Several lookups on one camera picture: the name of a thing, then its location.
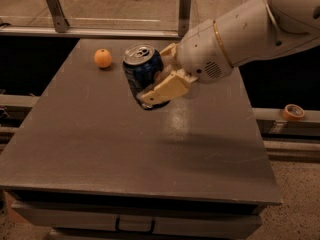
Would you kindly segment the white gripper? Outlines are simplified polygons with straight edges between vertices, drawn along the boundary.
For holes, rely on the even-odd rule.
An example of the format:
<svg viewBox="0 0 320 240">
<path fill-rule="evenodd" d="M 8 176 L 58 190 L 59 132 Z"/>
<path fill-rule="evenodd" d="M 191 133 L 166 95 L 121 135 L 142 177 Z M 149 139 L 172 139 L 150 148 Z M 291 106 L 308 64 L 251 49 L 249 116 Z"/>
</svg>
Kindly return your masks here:
<svg viewBox="0 0 320 240">
<path fill-rule="evenodd" d="M 209 84 L 233 72 L 233 65 L 223 49 L 213 20 L 190 29 L 178 48 L 175 43 L 171 43 L 160 52 L 164 64 L 174 64 L 176 54 L 184 70 L 173 70 L 160 82 L 148 86 L 137 94 L 139 101 L 148 105 L 162 104 L 186 95 L 197 80 Z"/>
</svg>

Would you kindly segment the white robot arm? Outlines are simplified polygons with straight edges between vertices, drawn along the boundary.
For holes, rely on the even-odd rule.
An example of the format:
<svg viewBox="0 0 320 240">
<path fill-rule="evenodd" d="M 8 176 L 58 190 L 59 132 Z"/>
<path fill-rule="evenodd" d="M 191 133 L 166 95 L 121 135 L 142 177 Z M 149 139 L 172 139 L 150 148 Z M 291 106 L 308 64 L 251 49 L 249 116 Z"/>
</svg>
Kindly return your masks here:
<svg viewBox="0 0 320 240">
<path fill-rule="evenodd" d="M 249 0 L 190 29 L 161 52 L 164 69 L 137 98 L 156 105 L 187 94 L 194 82 L 210 84 L 236 67 L 319 45 L 320 0 Z"/>
</svg>

